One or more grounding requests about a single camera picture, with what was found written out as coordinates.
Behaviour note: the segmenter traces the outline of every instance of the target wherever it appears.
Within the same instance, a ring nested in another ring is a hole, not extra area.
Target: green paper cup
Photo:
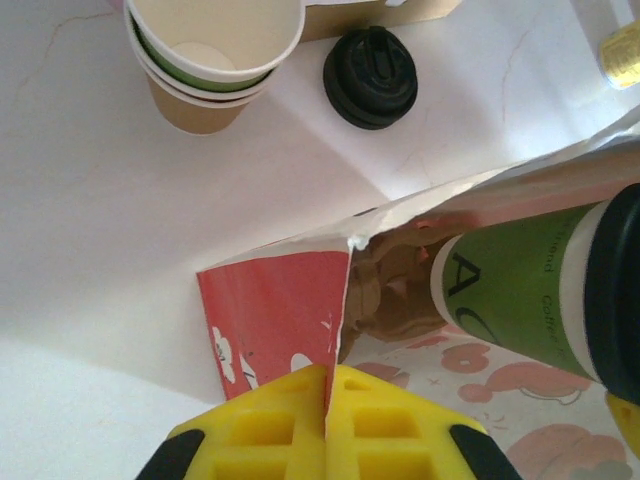
[[[305,14],[300,0],[127,0],[127,7],[156,64],[218,92],[249,88],[280,65],[300,40]]]
[[[156,76],[161,78],[165,83],[168,83],[172,87],[186,93],[187,95],[207,100],[234,100],[253,95],[258,91],[263,90],[273,78],[272,74],[274,73],[275,69],[263,76],[259,83],[242,90],[230,92],[211,91],[210,89],[215,89],[215,85],[218,84],[216,84],[215,82],[207,82],[205,80],[196,79],[196,81],[192,82],[191,84],[184,83],[177,78],[172,77],[167,71],[163,70],[163,68],[156,64],[149,56],[149,53],[142,45],[140,29],[136,25],[135,20],[131,16],[131,13],[129,12],[127,7],[125,7],[124,16],[129,43],[131,44],[133,52],[135,53],[138,61],[151,69],[151,71]]]
[[[640,405],[640,185],[451,239],[431,295],[469,334]]]

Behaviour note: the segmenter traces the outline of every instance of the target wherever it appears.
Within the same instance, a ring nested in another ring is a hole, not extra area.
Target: cardboard box
[[[460,1],[407,0],[398,7],[387,7],[384,0],[341,5],[310,5],[307,7],[301,41],[341,36],[349,30],[370,25],[395,27],[441,18],[451,13]]]

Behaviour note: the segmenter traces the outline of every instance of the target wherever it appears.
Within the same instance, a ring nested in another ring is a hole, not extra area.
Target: black lid
[[[368,130],[400,119],[418,95],[411,55],[383,27],[355,30],[338,40],[325,61],[323,80],[336,111]]]
[[[598,376],[612,394],[640,405],[640,184],[616,195],[598,224],[584,307]]]

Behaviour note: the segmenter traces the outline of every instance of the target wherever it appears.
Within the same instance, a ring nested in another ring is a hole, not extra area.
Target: white table
[[[420,93],[385,131],[327,102],[300,46],[226,131],[157,113],[104,0],[0,4],[0,478],[132,478],[222,401],[195,272],[588,137],[640,103],[594,45],[625,0],[465,0],[397,29]]]

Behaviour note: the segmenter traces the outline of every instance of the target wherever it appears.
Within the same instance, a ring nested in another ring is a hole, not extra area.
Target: stacked paper cup
[[[126,0],[133,51],[160,113],[206,135],[264,91],[304,27],[301,0]]]

